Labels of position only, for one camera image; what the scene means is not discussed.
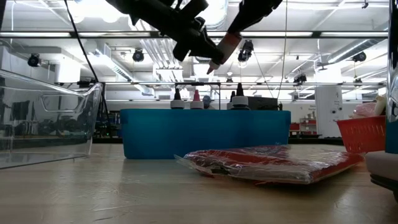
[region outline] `black bottle cap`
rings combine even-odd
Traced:
[[[236,90],[236,96],[244,96],[242,83],[238,83],[238,89]]]
[[[232,103],[232,98],[233,98],[234,96],[236,96],[236,95],[235,95],[235,91],[232,91],[232,93],[231,93],[231,99],[229,100],[230,103]]]
[[[175,89],[174,100],[181,100],[180,89]]]

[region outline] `security camera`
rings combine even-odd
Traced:
[[[30,67],[40,67],[42,65],[42,60],[40,59],[40,55],[37,53],[32,53],[29,57],[29,59],[27,60],[27,64]]]
[[[366,54],[364,52],[361,52],[357,55],[355,55],[352,60],[354,62],[364,62],[366,60]]]
[[[239,62],[247,62],[251,57],[251,52],[254,50],[253,43],[251,40],[246,40],[243,44],[243,47],[238,55]]]
[[[136,49],[136,51],[132,55],[132,59],[135,62],[142,62],[144,60],[144,54],[142,53],[142,49]]]
[[[307,76],[303,73],[294,77],[294,83],[304,83],[307,81]]]

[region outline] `red package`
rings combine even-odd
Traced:
[[[256,146],[196,151],[177,159],[206,175],[227,175],[257,184],[312,184],[356,165],[363,156],[324,149]]]

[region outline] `dropper bottle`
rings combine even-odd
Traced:
[[[184,101],[181,100],[180,89],[175,89],[174,100],[170,102],[170,108],[173,110],[183,110],[185,107]]]
[[[249,99],[243,94],[242,83],[238,83],[238,89],[236,90],[236,96],[232,98],[233,108],[231,110],[250,110],[248,108]]]
[[[191,102],[191,110],[203,110],[203,102],[200,101],[199,90],[195,90],[193,101]]]
[[[232,98],[234,98],[234,97],[235,97],[235,91],[232,91],[231,99],[229,100],[229,103],[226,104],[227,110],[230,110],[234,107],[234,105],[232,104]]]

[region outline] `bottle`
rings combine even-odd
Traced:
[[[217,70],[221,65],[223,65],[229,57],[232,55],[232,53],[235,51],[236,47],[239,45],[239,43],[242,40],[242,36],[239,32],[230,34],[227,33],[221,42],[217,45],[217,48],[220,49],[224,53],[224,57],[222,61],[216,62],[214,60],[211,60],[209,63],[209,70],[207,71],[207,75],[209,75],[213,70]]]
[[[191,110],[203,110],[203,102],[200,101],[199,90],[195,90],[193,101],[191,102]]]
[[[185,108],[185,103],[181,100],[179,88],[175,89],[174,100],[170,102],[170,108],[173,110],[183,110]]]
[[[248,108],[249,99],[243,94],[242,83],[238,84],[236,96],[232,98],[232,104],[234,105],[234,107],[231,108],[231,110],[250,110],[250,108]]]
[[[234,105],[232,104],[232,98],[234,98],[234,96],[235,96],[235,91],[232,91],[231,99],[229,100],[229,103],[226,104],[227,110],[230,110],[234,107]]]

